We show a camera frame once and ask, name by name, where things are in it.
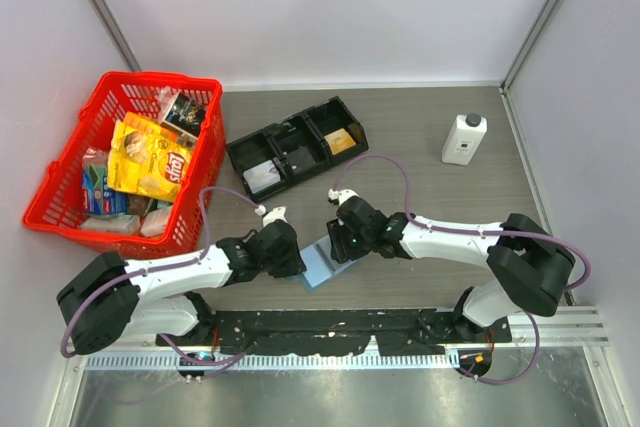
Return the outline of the blue leather card holder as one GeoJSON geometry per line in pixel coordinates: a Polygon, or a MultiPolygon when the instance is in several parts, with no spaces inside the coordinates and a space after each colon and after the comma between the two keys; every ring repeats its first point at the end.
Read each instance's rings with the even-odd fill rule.
{"type": "Polygon", "coordinates": [[[301,282],[307,291],[313,291],[331,279],[339,276],[359,260],[338,263],[331,257],[331,241],[325,236],[300,251],[306,270],[301,274],[287,277],[290,282],[301,282]]]}

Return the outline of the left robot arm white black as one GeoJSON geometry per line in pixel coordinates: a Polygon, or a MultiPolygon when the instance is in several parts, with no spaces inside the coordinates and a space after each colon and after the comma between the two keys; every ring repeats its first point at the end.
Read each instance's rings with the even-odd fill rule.
{"type": "Polygon", "coordinates": [[[214,323],[194,291],[251,282],[262,273],[288,278],[305,270],[297,234],[280,219],[176,256],[125,260],[115,251],[101,253],[57,294],[66,323],[61,354],[93,354],[122,337],[148,333],[202,345],[214,323]]]}

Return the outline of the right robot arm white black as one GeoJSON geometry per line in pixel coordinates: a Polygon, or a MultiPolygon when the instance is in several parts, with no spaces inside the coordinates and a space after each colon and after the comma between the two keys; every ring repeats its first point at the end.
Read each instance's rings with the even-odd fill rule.
{"type": "Polygon", "coordinates": [[[492,273],[489,283],[466,289],[454,307],[449,327],[465,342],[482,339],[496,321],[514,313],[554,316],[575,266],[567,247],[522,214],[473,226],[404,212],[387,216],[358,195],[337,205],[327,231],[330,256],[339,264],[376,253],[387,259],[444,259],[492,273]]]}

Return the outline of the white card in tray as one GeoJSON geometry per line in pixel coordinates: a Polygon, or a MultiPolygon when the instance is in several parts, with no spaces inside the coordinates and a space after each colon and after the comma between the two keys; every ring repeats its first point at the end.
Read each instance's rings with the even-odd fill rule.
{"type": "Polygon", "coordinates": [[[273,160],[262,162],[243,172],[249,190],[257,194],[281,181],[280,171],[273,160]]]}

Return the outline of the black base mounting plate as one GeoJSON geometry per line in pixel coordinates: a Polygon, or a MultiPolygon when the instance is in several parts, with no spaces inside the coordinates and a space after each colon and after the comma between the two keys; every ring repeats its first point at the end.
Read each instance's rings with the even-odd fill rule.
{"type": "Polygon", "coordinates": [[[375,340],[383,356],[439,354],[446,345],[509,343],[508,320],[460,333],[457,314],[436,309],[218,311],[193,333],[171,340],[180,347],[217,346],[222,354],[321,357],[364,353],[375,340]]]}

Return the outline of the black three-compartment organizer tray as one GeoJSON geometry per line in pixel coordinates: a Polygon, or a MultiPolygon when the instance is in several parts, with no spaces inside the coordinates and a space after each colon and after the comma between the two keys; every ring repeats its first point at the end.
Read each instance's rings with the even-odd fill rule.
{"type": "Polygon", "coordinates": [[[226,145],[234,171],[240,177],[247,195],[256,203],[343,164],[368,149],[363,125],[338,96],[226,145]],[[324,136],[341,128],[351,134],[356,146],[333,156],[324,136]],[[268,160],[276,163],[281,181],[253,194],[243,178],[243,172],[268,160]]]}

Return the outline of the white bottle grey cap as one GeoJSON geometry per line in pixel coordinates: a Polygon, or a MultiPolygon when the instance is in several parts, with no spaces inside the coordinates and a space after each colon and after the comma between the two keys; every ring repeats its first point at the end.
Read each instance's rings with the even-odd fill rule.
{"type": "Polygon", "coordinates": [[[477,113],[457,115],[442,149],[442,162],[467,166],[487,131],[485,117],[477,113]]]}

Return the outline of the yellow Lays chips bag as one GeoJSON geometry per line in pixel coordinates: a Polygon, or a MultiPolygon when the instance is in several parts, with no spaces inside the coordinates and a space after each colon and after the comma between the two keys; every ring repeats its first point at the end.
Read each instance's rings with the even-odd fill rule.
{"type": "Polygon", "coordinates": [[[107,186],[126,194],[173,203],[193,151],[148,117],[127,112],[115,124],[107,160],[107,186]]]}

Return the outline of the black snack box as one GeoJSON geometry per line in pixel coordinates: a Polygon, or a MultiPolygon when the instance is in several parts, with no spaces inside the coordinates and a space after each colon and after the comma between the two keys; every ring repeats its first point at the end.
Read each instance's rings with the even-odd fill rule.
{"type": "Polygon", "coordinates": [[[159,124],[191,143],[200,136],[201,124],[206,118],[206,107],[181,93],[165,93],[159,100],[159,124]]]}

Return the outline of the blue packaged item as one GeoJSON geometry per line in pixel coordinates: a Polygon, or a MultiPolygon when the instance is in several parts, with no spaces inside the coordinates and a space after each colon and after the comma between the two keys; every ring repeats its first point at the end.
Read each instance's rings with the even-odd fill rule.
{"type": "Polygon", "coordinates": [[[112,217],[125,214],[127,195],[108,186],[105,166],[89,164],[82,170],[83,211],[90,216],[112,217]]]}

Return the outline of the red plastic shopping basket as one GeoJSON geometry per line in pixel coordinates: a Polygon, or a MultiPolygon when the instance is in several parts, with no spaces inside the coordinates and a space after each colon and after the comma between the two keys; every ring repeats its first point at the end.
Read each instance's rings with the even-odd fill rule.
{"type": "Polygon", "coordinates": [[[124,258],[154,259],[195,250],[204,224],[199,193],[216,183],[225,157],[222,94],[222,84],[216,79],[163,72],[105,73],[80,109],[62,153],[47,167],[24,213],[23,225],[34,231],[59,235],[95,252],[116,251],[124,258]],[[81,230],[79,226],[85,220],[82,156],[89,147],[108,149],[115,123],[126,113],[157,113],[156,94],[164,87],[207,106],[201,136],[195,146],[194,164],[189,167],[186,185],[172,207],[167,228],[154,238],[81,230]]]}

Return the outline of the aluminium rail frame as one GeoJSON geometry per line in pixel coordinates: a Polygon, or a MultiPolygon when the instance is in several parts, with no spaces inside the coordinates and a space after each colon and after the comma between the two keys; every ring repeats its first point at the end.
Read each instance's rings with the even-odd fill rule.
{"type": "Polygon", "coordinates": [[[563,307],[552,318],[514,314],[470,338],[435,309],[214,311],[154,309],[123,331],[91,336],[78,353],[87,369],[181,374],[238,370],[463,368],[486,373],[499,348],[605,346],[591,307],[563,307]]]}

